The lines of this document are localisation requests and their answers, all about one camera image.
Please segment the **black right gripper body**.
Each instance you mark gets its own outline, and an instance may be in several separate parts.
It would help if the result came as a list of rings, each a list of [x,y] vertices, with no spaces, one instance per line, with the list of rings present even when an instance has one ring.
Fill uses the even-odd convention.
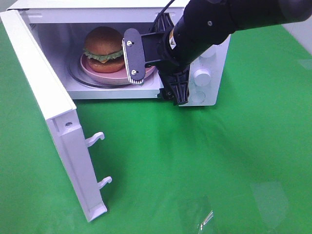
[[[190,32],[183,26],[141,35],[144,66],[160,71],[190,69]]]

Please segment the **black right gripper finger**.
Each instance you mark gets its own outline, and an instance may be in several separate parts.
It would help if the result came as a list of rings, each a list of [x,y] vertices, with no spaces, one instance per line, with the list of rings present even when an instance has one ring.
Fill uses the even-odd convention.
[[[172,100],[174,105],[186,104],[189,97],[190,65],[176,67],[173,71],[162,65],[158,65],[157,69],[163,84],[157,97]]]
[[[128,81],[141,85],[146,71],[143,44],[138,30],[129,28],[124,32],[122,48]]]

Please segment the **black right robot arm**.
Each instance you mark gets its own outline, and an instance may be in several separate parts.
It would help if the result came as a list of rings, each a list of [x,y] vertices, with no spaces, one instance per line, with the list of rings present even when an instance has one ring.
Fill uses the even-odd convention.
[[[128,81],[140,85],[154,66],[162,87],[158,97],[175,105],[214,105],[220,79],[198,58],[230,34],[300,22],[312,14],[309,0],[192,0],[177,23],[162,9],[149,32],[127,29],[122,40]]]

